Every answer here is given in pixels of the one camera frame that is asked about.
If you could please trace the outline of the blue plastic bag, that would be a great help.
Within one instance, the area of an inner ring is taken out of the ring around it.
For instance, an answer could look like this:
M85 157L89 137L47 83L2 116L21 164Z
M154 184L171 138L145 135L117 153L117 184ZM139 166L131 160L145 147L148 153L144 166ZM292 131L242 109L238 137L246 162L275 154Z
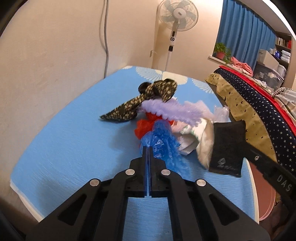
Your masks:
M184 179L191 179L190 165L179 152L179 142L171 131L171 125L166 120L157 120L152 130L140 139L140 151L144 147L151 147L155 158L165 161L166 167L181 175Z

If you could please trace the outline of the red plastic bag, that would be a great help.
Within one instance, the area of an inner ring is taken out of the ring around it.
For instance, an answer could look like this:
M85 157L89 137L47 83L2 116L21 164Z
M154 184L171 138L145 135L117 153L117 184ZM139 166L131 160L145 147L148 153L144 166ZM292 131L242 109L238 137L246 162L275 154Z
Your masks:
M144 147L161 145L164 141L171 141L174 136L171 132L172 121L164 120L162 116L145 113L145 119L137 121L135 136Z

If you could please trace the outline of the navy star bedsheet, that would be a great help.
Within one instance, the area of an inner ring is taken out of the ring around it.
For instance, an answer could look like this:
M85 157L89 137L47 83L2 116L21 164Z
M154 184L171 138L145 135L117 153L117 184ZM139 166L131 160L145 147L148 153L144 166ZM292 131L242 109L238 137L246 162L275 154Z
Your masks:
M276 153L276 162L295 174L295 135L278 110L248 83L233 73L218 68L214 71L230 83L246 99L261 118Z

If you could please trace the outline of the black cloth pouch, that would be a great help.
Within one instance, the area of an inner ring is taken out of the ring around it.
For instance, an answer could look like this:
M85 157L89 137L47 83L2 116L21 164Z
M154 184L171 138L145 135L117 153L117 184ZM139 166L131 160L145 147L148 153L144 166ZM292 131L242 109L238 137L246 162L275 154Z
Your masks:
M243 155L239 150L245 141L245 121L214 123L214 145L209 171L241 177Z

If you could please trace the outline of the crumpled white paper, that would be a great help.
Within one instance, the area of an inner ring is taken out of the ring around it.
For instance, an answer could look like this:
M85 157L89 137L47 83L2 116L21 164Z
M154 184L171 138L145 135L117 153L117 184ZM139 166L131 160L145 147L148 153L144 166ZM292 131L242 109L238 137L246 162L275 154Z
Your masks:
M209 169L214 145L214 126L210 120L201 118L195 126L175 121L171 130L179 142L179 152L188 155L196 151L201 165Z

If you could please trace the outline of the striped grey quilt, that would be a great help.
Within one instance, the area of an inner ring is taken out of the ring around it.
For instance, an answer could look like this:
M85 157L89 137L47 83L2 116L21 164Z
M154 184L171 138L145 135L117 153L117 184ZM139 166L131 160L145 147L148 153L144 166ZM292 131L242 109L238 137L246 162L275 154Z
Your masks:
M284 111L295 118L295 91L281 87L274 92L273 98Z

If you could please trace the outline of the purple foam netting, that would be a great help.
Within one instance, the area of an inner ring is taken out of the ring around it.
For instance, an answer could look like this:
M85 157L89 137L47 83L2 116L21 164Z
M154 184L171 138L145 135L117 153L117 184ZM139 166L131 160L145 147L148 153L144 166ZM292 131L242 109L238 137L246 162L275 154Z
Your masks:
M181 104L176 98L167 102L163 102L161 99L150 99L143 101L138 111L152 113L168 121L181 121L191 126L200 123L202 118L214 119L214 114L201 100L195 103L185 101Z

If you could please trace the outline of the dark storage container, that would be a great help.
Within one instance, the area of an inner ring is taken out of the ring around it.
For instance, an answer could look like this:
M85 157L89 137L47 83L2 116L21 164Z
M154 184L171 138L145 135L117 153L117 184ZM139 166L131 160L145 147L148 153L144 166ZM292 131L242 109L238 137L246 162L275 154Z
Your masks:
M273 69L257 62L253 71L253 77L261 82L265 82L267 88L272 92L282 87L284 79Z

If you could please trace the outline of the pink folded clothes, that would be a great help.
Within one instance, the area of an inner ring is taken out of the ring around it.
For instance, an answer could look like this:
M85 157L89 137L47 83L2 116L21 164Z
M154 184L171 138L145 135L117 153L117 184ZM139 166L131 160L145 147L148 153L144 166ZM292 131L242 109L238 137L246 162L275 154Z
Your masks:
M235 66L236 68L240 69L243 73L245 73L246 75L252 77L253 76L253 71L252 68L244 62L240 62L239 60L237 60L235 57L231 57L230 62L233 66Z

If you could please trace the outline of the white cardboard box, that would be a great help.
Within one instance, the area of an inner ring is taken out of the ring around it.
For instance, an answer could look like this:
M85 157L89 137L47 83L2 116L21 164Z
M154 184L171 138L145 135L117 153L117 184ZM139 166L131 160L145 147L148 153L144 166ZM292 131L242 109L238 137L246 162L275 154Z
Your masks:
M277 70L279 66L279 62L272 56L272 54L263 49L260 49L258 52L257 62L273 70Z

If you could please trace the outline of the black floral scrunchie cloth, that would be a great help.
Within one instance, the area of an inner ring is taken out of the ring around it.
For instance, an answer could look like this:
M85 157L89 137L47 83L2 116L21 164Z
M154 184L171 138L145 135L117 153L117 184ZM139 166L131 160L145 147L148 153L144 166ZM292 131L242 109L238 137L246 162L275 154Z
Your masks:
M157 80L153 83L144 82L138 87L139 96L126 101L112 111L101 115L105 121L130 121L137 117L137 109L145 100L160 99L169 101L177 90L177 82L172 79Z

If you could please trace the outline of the wooden bookshelf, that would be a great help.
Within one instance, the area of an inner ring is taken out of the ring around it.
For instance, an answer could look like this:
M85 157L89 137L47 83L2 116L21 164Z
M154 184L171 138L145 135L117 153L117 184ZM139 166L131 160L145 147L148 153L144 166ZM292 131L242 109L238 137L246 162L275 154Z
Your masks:
M288 70L291 59L292 36L282 32L276 32L275 35L276 39L274 57L280 65Z

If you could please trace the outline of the potted green plant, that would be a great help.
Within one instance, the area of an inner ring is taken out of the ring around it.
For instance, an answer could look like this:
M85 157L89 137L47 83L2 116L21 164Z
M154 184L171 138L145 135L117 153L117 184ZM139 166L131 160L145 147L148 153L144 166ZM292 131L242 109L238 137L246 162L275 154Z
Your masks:
M216 43L214 47L215 57L224 61L226 64L230 63L231 50L226 47L224 43Z

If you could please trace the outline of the blue window curtain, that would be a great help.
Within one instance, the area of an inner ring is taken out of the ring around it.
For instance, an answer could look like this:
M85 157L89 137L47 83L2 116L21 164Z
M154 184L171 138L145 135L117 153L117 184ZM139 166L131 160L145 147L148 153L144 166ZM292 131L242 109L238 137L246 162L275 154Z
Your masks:
M273 49L275 39L274 30L252 10L238 1L223 2L216 42L237 60L255 65L259 50Z

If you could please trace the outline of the white standing fan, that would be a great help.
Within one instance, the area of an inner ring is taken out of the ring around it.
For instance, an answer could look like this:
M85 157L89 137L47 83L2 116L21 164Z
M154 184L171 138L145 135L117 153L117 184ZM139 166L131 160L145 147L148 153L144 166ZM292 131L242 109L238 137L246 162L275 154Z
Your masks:
M171 30L165 70L171 62L178 32L192 29L199 19L197 7L192 1L162 1L158 6L158 17L161 23Z

